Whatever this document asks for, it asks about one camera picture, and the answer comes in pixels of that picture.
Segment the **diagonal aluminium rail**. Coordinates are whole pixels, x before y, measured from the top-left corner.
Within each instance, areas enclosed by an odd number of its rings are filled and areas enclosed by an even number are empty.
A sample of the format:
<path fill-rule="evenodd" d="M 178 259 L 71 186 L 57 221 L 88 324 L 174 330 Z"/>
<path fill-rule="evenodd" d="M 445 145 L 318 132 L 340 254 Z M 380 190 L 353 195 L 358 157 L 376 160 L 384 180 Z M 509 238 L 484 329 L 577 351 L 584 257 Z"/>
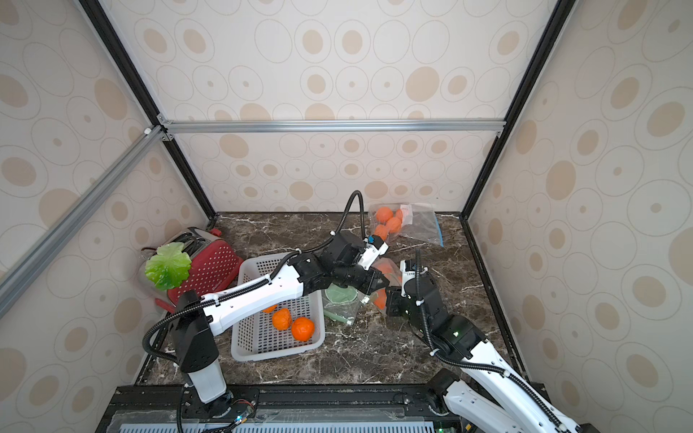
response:
<path fill-rule="evenodd" d="M 1 314 L 5 315 L 41 275 L 46 267 L 80 231 L 113 191 L 124 181 L 153 144 L 164 138 L 164 129 L 153 126 L 104 174 L 72 204 L 67 212 L 50 228 L 1 281 Z"/>

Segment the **white perforated plastic basket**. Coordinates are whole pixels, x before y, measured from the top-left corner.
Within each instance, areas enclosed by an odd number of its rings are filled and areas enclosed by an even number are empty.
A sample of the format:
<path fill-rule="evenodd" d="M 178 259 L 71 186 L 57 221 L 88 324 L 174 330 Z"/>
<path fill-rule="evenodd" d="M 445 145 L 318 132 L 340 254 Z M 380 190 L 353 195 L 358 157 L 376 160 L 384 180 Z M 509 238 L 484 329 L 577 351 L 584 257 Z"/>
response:
<path fill-rule="evenodd" d="M 232 326 L 231 355 L 238 362 L 255 362 L 301 353 L 319 348 L 325 339 L 325 318 L 321 292 L 278 304 L 290 310 L 293 319 L 305 317 L 313 322 L 309 340 L 295 339 L 290 330 L 274 327 L 271 313 L 260 311 Z"/>

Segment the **red dotted toaster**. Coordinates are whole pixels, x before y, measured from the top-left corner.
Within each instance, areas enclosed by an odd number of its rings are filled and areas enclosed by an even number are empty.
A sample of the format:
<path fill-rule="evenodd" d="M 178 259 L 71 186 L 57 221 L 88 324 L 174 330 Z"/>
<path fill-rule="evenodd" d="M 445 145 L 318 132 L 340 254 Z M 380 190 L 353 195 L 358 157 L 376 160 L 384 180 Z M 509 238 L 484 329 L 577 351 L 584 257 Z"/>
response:
<path fill-rule="evenodd" d="M 173 290 L 156 290 L 144 276 L 145 263 L 156 254 L 157 248 L 142 249 L 143 264 L 138 271 L 138 281 L 155 297 L 155 304 L 168 312 L 175 312 L 175 307 L 184 292 L 195 292 L 203 296 L 212 292 L 225 290 L 239 274 L 243 260 L 234 252 L 227 241 L 221 238 L 222 232 L 217 228 L 204 230 L 198 227 L 187 227 L 171 237 L 164 245 L 184 243 L 184 251 L 191 257 L 189 279 L 179 288 Z"/>

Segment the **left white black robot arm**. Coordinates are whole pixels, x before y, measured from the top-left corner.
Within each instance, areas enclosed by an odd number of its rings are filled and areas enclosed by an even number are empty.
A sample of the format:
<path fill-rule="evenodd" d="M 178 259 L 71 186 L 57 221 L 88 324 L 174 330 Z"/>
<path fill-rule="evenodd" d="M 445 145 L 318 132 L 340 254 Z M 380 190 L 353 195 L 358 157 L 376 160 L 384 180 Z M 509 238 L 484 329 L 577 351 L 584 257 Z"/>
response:
<path fill-rule="evenodd" d="M 373 267 L 387 249 L 382 236 L 355 236 L 338 227 L 324 243 L 283 256 L 270 274 L 203 297 L 185 295 L 175 313 L 144 334 L 144 351 L 177 364 L 200 401 L 214 402 L 227 394 L 216 336 L 270 306 L 331 285 L 354 288 L 369 297 L 387 285 Z"/>

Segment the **horizontal aluminium rail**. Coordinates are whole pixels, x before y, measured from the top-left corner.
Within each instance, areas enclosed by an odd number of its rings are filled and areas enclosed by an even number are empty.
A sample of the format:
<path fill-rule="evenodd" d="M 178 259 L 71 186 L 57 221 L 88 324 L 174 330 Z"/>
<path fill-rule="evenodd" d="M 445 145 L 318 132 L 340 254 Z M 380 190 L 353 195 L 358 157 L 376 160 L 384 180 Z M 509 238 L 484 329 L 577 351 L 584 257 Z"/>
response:
<path fill-rule="evenodd" d="M 164 119 L 162 126 L 172 134 L 498 133 L 505 128 L 505 120 L 498 118 L 271 121 L 173 121 Z"/>

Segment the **green plastic leaf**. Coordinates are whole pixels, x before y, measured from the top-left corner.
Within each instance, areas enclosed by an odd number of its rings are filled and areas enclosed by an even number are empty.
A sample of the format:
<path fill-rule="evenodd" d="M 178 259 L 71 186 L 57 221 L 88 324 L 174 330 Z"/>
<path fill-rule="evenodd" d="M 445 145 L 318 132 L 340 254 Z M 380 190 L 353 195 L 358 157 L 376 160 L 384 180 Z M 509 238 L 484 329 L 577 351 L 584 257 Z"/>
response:
<path fill-rule="evenodd" d="M 189 279 L 192 261 L 184 247 L 180 242 L 162 245 L 145 263 L 144 276 L 156 290 L 173 290 Z"/>

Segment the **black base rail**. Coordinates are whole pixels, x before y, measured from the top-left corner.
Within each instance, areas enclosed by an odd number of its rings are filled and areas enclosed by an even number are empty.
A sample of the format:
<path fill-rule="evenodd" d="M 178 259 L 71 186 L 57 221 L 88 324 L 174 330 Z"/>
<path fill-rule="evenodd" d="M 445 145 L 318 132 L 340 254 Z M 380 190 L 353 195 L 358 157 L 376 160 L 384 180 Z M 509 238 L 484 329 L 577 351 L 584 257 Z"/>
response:
<path fill-rule="evenodd" d="M 115 391 L 98 432 L 522 432 L 509 411 L 464 386 L 440 384 L 233 385 L 203 403 L 180 385 Z"/>

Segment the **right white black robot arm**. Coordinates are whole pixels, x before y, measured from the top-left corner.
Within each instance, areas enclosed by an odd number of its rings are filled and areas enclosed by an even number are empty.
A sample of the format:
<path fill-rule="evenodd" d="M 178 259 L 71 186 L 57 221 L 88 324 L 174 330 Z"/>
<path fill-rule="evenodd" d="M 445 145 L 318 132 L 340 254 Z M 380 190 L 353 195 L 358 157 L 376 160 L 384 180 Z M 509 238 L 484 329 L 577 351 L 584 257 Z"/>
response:
<path fill-rule="evenodd" d="M 430 357 L 462 370 L 489 394 L 444 371 L 434 393 L 444 410 L 484 432 L 588 431 L 588 424 L 578 424 L 525 381 L 470 319 L 448 311 L 420 250 L 401 262 L 401 272 L 401 288 L 387 292 L 386 313 L 406 319 Z"/>

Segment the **green-edged zip-top bag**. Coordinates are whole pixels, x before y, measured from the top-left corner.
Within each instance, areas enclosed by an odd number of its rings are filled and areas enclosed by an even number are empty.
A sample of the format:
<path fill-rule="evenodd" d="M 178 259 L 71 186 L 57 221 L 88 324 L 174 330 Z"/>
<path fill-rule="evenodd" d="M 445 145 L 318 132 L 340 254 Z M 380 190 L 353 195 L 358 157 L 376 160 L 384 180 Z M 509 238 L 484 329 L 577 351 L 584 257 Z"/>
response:
<path fill-rule="evenodd" d="M 373 304 L 377 310 L 385 316 L 388 290 L 393 289 L 396 292 L 400 292 L 402 288 L 402 272 L 400 270 L 400 265 L 390 258 L 382 257 L 377 259 L 371 268 L 379 270 L 383 275 L 386 286 L 372 292 L 369 295 L 369 303 Z"/>

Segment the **green zip-top bag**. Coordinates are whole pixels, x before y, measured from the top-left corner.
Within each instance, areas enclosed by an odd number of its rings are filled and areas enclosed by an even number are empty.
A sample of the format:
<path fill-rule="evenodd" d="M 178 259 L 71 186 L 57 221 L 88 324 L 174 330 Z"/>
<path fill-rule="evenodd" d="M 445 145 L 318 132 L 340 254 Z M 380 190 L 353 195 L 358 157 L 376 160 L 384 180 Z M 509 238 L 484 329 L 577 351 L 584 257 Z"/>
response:
<path fill-rule="evenodd" d="M 351 326 L 356 321 L 363 295 L 353 287 L 341 288 L 334 284 L 322 292 L 323 315 L 327 319 Z"/>

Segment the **middle clear zip-top bag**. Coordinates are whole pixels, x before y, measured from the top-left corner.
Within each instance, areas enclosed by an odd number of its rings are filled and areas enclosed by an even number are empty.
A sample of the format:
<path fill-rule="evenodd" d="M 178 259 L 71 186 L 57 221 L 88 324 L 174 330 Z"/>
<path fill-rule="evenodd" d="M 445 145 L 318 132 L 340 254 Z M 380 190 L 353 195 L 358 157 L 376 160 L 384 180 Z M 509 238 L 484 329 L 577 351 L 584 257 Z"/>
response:
<path fill-rule="evenodd" d="M 370 233 L 388 244 L 407 237 L 432 245 L 443 246 L 440 224 L 433 208 L 420 203 L 388 203 L 368 209 Z"/>

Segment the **orange taken out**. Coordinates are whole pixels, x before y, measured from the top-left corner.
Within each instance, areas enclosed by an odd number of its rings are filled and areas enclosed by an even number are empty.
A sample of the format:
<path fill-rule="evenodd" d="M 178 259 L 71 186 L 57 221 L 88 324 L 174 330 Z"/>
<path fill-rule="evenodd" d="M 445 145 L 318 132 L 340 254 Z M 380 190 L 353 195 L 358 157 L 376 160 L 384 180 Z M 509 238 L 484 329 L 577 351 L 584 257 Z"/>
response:
<path fill-rule="evenodd" d="M 315 324 L 308 318 L 299 317 L 292 323 L 291 330 L 296 341 L 308 342 L 315 332 Z"/>
<path fill-rule="evenodd" d="M 292 326 L 292 312 L 287 308 L 276 310 L 272 315 L 272 325 L 279 331 L 285 331 Z"/>

